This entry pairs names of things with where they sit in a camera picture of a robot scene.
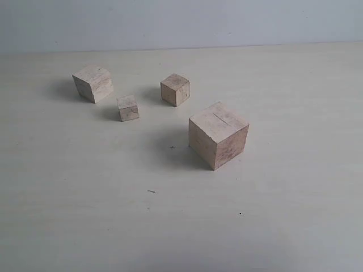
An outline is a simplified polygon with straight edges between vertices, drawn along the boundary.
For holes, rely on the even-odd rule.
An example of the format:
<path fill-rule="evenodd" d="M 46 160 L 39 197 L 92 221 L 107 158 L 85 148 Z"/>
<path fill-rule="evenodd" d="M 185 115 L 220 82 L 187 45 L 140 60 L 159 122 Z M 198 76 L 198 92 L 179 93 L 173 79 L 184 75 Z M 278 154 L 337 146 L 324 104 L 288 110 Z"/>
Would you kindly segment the third largest wooden cube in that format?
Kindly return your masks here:
<path fill-rule="evenodd" d="M 161 98 L 178 107 L 190 97 L 190 81 L 178 74 L 171 74 L 160 82 Z"/>

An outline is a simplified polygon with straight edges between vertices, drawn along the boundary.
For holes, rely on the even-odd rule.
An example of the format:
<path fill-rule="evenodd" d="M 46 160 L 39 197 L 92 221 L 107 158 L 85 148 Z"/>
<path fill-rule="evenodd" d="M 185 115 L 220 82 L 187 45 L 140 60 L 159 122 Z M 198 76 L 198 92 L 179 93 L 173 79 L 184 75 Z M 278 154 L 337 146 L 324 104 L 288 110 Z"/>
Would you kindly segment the smallest wooden cube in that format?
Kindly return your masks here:
<path fill-rule="evenodd" d="M 140 117 L 138 105 L 133 95 L 116 99 L 121 122 L 135 120 Z"/>

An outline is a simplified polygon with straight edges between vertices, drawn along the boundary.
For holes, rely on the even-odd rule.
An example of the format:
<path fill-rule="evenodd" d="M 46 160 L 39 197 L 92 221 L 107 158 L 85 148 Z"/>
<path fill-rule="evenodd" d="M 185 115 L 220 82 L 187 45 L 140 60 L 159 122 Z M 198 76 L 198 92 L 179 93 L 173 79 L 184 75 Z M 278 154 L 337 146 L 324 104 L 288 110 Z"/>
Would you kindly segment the second largest wooden cube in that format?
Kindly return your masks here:
<path fill-rule="evenodd" d="M 88 65 L 72 77 L 79 95 L 94 104 L 114 91 L 111 73 L 97 65 Z"/>

